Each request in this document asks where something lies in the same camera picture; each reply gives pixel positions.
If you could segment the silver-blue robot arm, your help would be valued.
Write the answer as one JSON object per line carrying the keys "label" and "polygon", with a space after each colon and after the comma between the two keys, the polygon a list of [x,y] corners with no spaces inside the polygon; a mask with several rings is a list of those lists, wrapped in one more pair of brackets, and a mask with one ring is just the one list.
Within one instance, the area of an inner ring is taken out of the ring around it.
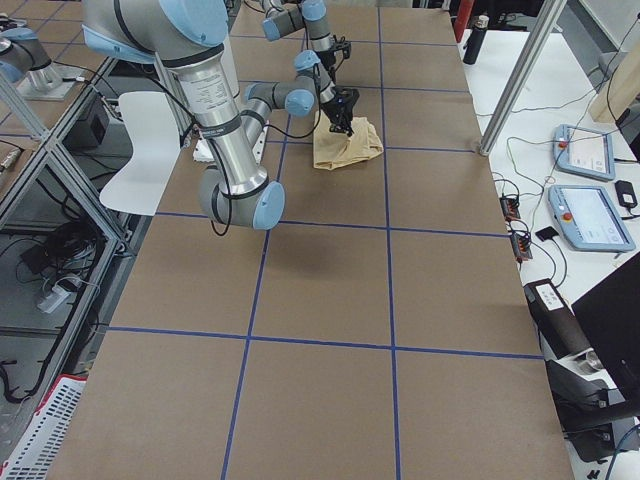
{"label": "silver-blue robot arm", "polygon": [[322,1],[302,1],[288,9],[265,2],[265,36],[277,40],[304,29],[311,47],[294,60],[291,82],[260,83],[246,93],[240,110],[224,72],[229,34],[222,1],[86,1],[84,38],[93,50],[120,60],[155,60],[177,77],[188,111],[210,146],[215,166],[203,174],[200,204],[212,222],[270,230],[284,206],[283,186],[270,180],[253,147],[274,110],[303,117],[319,108],[332,133],[352,135],[359,93],[335,83],[335,53],[350,44],[332,35]]}
{"label": "silver-blue robot arm", "polygon": [[311,49],[331,79],[336,81],[337,70],[351,55],[351,42],[332,32],[325,2],[267,0],[259,1],[259,4],[265,15],[262,21],[265,38],[273,42],[304,29]]}

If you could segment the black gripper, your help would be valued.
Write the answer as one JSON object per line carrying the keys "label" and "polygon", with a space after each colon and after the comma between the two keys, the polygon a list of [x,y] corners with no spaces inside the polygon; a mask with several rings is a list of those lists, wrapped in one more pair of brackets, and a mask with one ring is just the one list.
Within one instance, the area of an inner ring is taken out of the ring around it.
{"label": "black gripper", "polygon": [[338,68],[336,52],[337,50],[335,48],[319,52],[319,58],[327,71],[336,71]]}
{"label": "black gripper", "polygon": [[359,90],[356,88],[335,89],[333,98],[323,104],[323,113],[330,122],[331,133],[340,133],[340,128],[345,128],[344,134],[348,138],[353,136],[353,108],[358,100]]}

